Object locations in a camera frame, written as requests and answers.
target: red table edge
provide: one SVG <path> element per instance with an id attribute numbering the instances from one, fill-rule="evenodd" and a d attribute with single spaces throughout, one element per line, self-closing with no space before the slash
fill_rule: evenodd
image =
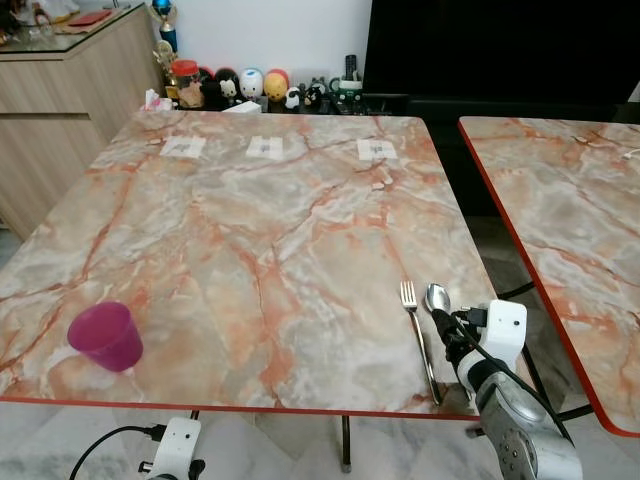
<path id="1" fill-rule="evenodd" d="M 460 420 L 478 422 L 477 415 L 455 415 L 439 413 L 410 413 L 410 412 L 369 412 L 364 410 L 323 410 L 306 408 L 281 407 L 234 407 L 227 405 L 177 405 L 171 403 L 130 403 L 130 402 L 94 402 L 80 400 L 55 400 L 47 398 L 21 398 L 0 396 L 0 402 L 29 403 L 37 405 L 58 405 L 67 407 L 109 407 L 134 408 L 149 410 L 199 410 L 202 412 L 243 412 L 243 413 L 284 413 L 298 415 L 329 415 L 349 417 L 379 417 L 379 418 L 415 418 L 423 420 Z"/>
<path id="2" fill-rule="evenodd" d="M 489 193 L 491 194 L 491 198 L 493 199 L 493 202 L 495 203 L 496 207 L 498 208 L 498 211 L 500 212 L 502 221 L 505 223 L 507 230 L 509 230 L 509 234 L 511 235 L 511 238 L 516 244 L 518 252 L 520 253 L 520 257 L 524 261 L 524 264 L 526 265 L 527 270 L 531 275 L 531 279 L 533 280 L 533 283 L 535 284 L 536 289 L 538 290 L 538 293 L 542 298 L 542 301 L 547 307 L 547 312 L 549 313 L 549 316 L 551 317 L 551 319 L 555 324 L 556 331 L 558 332 L 558 335 L 560 336 L 560 339 L 565 347 L 565 350 L 567 351 L 567 354 L 571 359 L 573 368 L 575 369 L 576 374 L 580 379 L 582 388 L 584 388 L 584 391 L 587 394 L 587 398 L 589 399 L 589 402 L 591 403 L 591 406 L 593 407 L 593 410 L 596 416 L 598 417 L 598 420 L 600 421 L 600 423 L 605 429 L 607 429 L 609 432 L 615 435 L 619 435 L 621 437 L 640 438 L 640 432 L 630 432 L 627 430 L 622 430 L 620 427 L 616 426 L 607 416 L 607 413 L 605 412 L 604 407 L 598 400 L 598 396 L 595 390 L 593 389 L 593 386 L 591 385 L 587 372 L 582 367 L 582 363 L 580 362 L 580 357 L 578 356 L 578 353 L 573 348 L 573 345 L 571 344 L 571 339 L 569 338 L 569 335 L 567 334 L 566 330 L 564 329 L 564 326 L 562 325 L 562 321 L 560 320 L 560 315 L 558 315 L 558 312 L 553 306 L 553 303 L 551 302 L 551 298 L 549 298 L 549 296 L 547 295 L 547 292 L 545 291 L 544 286 L 542 284 L 542 280 L 538 276 L 538 273 L 534 268 L 533 263 L 531 262 L 531 259 L 529 258 L 529 255 L 527 254 L 527 251 L 524 248 L 524 245 L 520 241 L 520 238 L 518 237 L 518 234 L 516 233 L 516 230 L 513 224 L 511 223 L 511 220 L 509 219 L 509 215 L 507 214 L 507 211 L 502 205 L 502 202 L 498 197 L 498 193 L 495 191 L 495 188 L 491 183 L 491 179 L 489 178 L 487 171 L 485 170 L 484 166 L 482 165 L 482 162 L 480 161 L 480 156 L 478 155 L 478 152 L 476 152 L 475 148 L 473 147 L 473 144 L 471 143 L 471 139 L 469 138 L 469 136 L 467 135 L 467 132 L 464 129 L 464 125 L 462 124 L 462 118 L 458 120 L 458 130 L 462 134 L 462 137 L 464 138 L 464 142 L 466 143 L 467 148 L 471 152 L 471 155 L 476 163 L 476 166 L 480 171 L 480 175 L 482 175 L 482 179 L 484 180 L 484 183 L 487 186 Z"/>

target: tiled floor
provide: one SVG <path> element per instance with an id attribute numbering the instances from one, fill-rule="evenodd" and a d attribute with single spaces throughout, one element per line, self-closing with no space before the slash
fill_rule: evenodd
<path id="1" fill-rule="evenodd" d="M 497 290 L 526 283 L 526 270 L 508 233 L 496 219 L 469 219 L 470 228 Z M 0 231 L 0 266 L 18 242 Z M 579 384 L 535 293 L 518 298 L 528 307 L 528 343 L 555 403 L 565 394 L 584 401 Z M 0 403 L 0 479 L 66 480 L 73 464 L 95 439 L 126 424 L 166 423 L 187 412 L 56 407 Z M 202 480 L 458 480 L 500 479 L 486 438 L 470 440 L 465 423 L 354 418 L 353 472 L 340 470 L 339 419 L 324 416 L 203 413 L 197 457 Z M 586 480 L 640 480 L 640 439 L 614 437 L 595 416 L 567 423 Z M 152 461 L 157 444 L 124 433 L 100 446 L 78 480 L 141 479 L 138 464 Z"/>

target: metal fork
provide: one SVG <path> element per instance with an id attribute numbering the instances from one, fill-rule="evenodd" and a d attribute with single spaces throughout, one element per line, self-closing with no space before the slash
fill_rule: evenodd
<path id="1" fill-rule="evenodd" d="M 418 337 L 418 343 L 420 344 L 420 353 L 422 354 L 422 363 L 424 364 L 424 370 L 427 374 L 427 380 L 429 388 L 431 389 L 431 395 L 433 396 L 433 403 L 440 405 L 442 403 L 442 397 L 440 396 L 440 390 L 436 378 L 433 375 L 433 368 L 427 355 L 427 350 L 424 346 L 424 338 L 422 338 L 422 331 L 420 330 L 420 324 L 418 323 L 418 317 L 416 311 L 418 310 L 418 301 L 416 300 L 416 291 L 413 288 L 413 282 L 400 282 L 400 299 L 402 300 L 402 306 L 409 312 L 413 327 Z"/>

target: spoon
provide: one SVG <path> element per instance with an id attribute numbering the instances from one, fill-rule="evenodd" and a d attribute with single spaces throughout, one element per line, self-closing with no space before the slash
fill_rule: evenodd
<path id="1" fill-rule="evenodd" d="M 424 301 L 427 304 L 429 313 L 433 313 L 434 310 L 443 310 L 447 314 L 451 313 L 451 300 L 449 300 L 449 294 L 442 285 L 430 283 L 427 287 Z"/>

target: paper label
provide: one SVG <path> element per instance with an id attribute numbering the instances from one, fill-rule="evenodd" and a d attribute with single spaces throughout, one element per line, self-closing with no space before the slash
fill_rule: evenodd
<path id="1" fill-rule="evenodd" d="M 202 137 L 169 137 L 160 152 L 165 157 L 198 158 L 206 139 Z"/>
<path id="2" fill-rule="evenodd" d="M 282 137 L 251 137 L 251 143 L 247 149 L 247 157 L 281 160 L 282 144 Z"/>
<path id="3" fill-rule="evenodd" d="M 385 140 L 358 140 L 358 155 L 362 161 L 398 158 L 393 144 Z"/>

